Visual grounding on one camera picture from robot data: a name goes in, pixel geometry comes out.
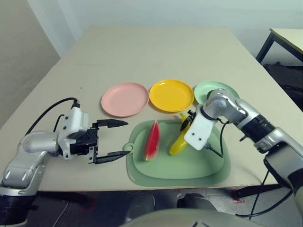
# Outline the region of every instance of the beige tabletop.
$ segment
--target beige tabletop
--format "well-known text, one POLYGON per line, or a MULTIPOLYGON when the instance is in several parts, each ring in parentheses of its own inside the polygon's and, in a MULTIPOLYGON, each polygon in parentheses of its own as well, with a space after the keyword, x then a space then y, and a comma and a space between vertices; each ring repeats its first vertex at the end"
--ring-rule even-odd
POLYGON ((271 28, 270 31, 303 54, 303 29, 271 28))
MULTIPOLYGON (((57 100, 78 98, 92 123, 111 118, 100 107, 100 99, 110 86, 133 81, 149 89, 162 79, 179 79, 191 87, 206 80, 226 83, 275 126, 302 142, 302 112, 227 28, 100 26, 91 28, 75 44, 2 127, 0 172, 14 157, 18 141, 31 124, 57 100)), ((68 103, 55 108, 36 130, 51 131, 57 116, 67 113, 70 106, 68 103)), ((175 116, 147 105, 140 113, 123 119, 128 126, 100 129, 99 154, 121 150, 138 123, 175 116)), ((224 139, 231 158, 231 174, 226 181, 208 187, 260 184, 266 174, 264 155, 249 139, 239 142, 242 136, 233 125, 226 127, 224 139)), ((275 180, 270 176, 266 183, 275 180)), ((138 189, 148 188, 128 178, 125 157, 101 165, 87 164, 85 156, 75 156, 70 161, 60 156, 52 158, 40 185, 40 190, 47 191, 138 189)))

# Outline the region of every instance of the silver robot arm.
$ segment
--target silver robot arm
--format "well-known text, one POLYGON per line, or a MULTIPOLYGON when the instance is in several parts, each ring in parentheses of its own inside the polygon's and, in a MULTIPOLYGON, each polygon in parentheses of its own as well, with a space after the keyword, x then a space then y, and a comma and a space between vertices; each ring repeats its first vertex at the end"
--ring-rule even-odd
POLYGON ((43 178, 50 157, 62 155, 72 159, 74 155, 88 155, 88 162, 101 164, 115 161, 129 151, 108 153, 97 157, 98 130, 100 126, 119 127, 124 121, 97 120, 89 128, 89 115, 74 103, 61 120, 57 132, 35 131, 27 134, 18 144, 18 152, 7 165, 0 183, 0 226, 23 225, 43 178))
POLYGON ((218 117, 224 116, 254 142, 262 154, 268 152, 264 164, 278 183, 291 188, 296 205, 303 216, 303 147, 285 131, 274 127, 244 100, 224 89, 209 93, 205 105, 198 105, 191 126, 184 136, 195 149, 207 142, 218 117))

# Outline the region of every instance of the watermelon slice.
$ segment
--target watermelon slice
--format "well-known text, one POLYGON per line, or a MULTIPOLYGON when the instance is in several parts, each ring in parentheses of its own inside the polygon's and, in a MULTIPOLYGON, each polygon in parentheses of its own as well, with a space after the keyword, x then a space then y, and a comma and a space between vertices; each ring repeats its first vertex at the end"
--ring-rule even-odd
POLYGON ((145 144, 144 160, 152 161, 156 158, 159 151, 160 128, 157 121, 152 125, 145 144))

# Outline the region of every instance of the floor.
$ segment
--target floor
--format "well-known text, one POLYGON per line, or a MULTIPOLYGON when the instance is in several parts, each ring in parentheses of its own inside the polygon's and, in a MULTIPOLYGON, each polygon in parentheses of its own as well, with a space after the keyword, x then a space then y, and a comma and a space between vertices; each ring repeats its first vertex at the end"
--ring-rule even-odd
MULTIPOLYGON (((249 196, 242 201, 234 201, 229 195, 230 189, 171 189, 150 191, 120 191, 120 192, 84 192, 93 197, 93 205, 83 207, 77 203, 69 203, 66 211, 57 222, 56 227, 117 227, 124 222, 127 208, 138 193, 151 193, 155 197, 156 210, 176 208, 178 197, 183 198, 186 193, 204 195, 220 212, 230 214, 250 213, 255 196, 249 196)), ((262 211, 288 193, 288 189, 280 188, 262 193, 255 211, 262 211)), ((44 197, 37 197, 35 204, 37 211, 28 215, 29 227, 52 227, 61 214, 67 202, 44 197)), ((266 227, 302 227, 302 218, 296 208, 294 199, 282 203, 271 212, 253 217, 252 221, 266 227)))

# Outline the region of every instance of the wire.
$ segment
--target wire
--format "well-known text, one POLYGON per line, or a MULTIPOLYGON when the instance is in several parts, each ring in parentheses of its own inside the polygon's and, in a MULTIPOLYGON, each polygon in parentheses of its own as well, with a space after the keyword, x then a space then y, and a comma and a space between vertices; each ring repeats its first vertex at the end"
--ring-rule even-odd
POLYGON ((56 102, 55 104, 51 105, 50 107, 47 108, 47 110, 45 110, 45 111, 38 117, 38 119, 32 124, 32 126, 30 126, 30 128, 29 128, 28 131, 26 132, 26 135, 29 134, 29 133, 33 130, 33 128, 38 124, 38 122, 39 122, 39 121, 40 121, 40 120, 41 120, 41 119, 42 119, 42 118, 43 118, 51 109, 53 109, 55 106, 57 106, 57 105, 59 105, 59 104, 61 104, 61 103, 63 103, 63 102, 69 101, 69 100, 73 100, 74 103, 76 103, 76 102, 78 101, 76 98, 70 97, 70 98, 62 99, 62 100, 56 102))
POLYGON ((239 216, 239 217, 242 217, 242 218, 248 218, 248 217, 255 217, 255 216, 259 216, 259 215, 262 215, 262 214, 265 214, 267 212, 270 212, 271 210, 273 210, 274 208, 276 208, 277 206, 279 206, 281 203, 283 203, 285 200, 288 199, 288 197, 290 197, 292 195, 293 191, 290 190, 286 196, 284 196, 281 200, 279 200, 275 205, 271 206, 270 208, 264 210, 264 211, 261 211, 259 213, 255 213, 255 214, 236 214, 236 216, 239 216))
POLYGON ((64 116, 64 114, 61 114, 61 115, 59 115, 59 117, 57 118, 57 121, 56 121, 55 127, 53 128, 53 132, 55 132, 55 131, 56 131, 57 126, 58 126, 58 123, 59 123, 59 120, 60 120, 60 118, 61 118, 61 117, 63 117, 63 116, 64 116))
POLYGON ((53 224, 53 227, 55 227, 58 224, 58 221, 60 220, 60 218, 62 217, 62 215, 64 214, 64 212, 66 211, 68 205, 70 204, 70 202, 67 202, 65 208, 63 209, 63 211, 61 212, 61 214, 59 215, 59 217, 57 218, 57 220, 55 221, 55 223, 53 224))
POLYGON ((220 133, 220 149, 221 149, 221 156, 222 156, 222 157, 223 157, 223 145, 222 145, 223 130, 224 130, 224 128, 225 128, 228 124, 230 124, 230 123, 231 123, 230 121, 227 121, 227 122, 225 122, 225 123, 222 123, 222 124, 223 124, 223 127, 222 127, 221 133, 220 133))
POLYGON ((223 155, 222 154, 220 154, 218 151, 216 151, 215 149, 213 149, 212 147, 210 147, 210 148, 208 148, 208 149, 210 149, 212 152, 214 152, 217 156, 219 156, 219 157, 223 157, 223 155))
POLYGON ((262 192, 262 190, 263 190, 264 183, 265 183, 265 181, 266 181, 266 179, 267 179, 268 174, 269 174, 269 170, 267 170, 267 173, 266 173, 266 175, 265 175, 265 177, 264 177, 264 180, 263 180, 263 182, 262 182, 262 184, 261 184, 260 191, 258 192, 258 194, 257 194, 257 196, 256 196, 256 198, 255 198, 255 202, 254 202, 254 205, 252 206, 250 215, 252 215, 253 212, 254 212, 255 206, 256 206, 256 204, 257 204, 257 200, 258 200, 259 195, 261 194, 261 192, 262 192))

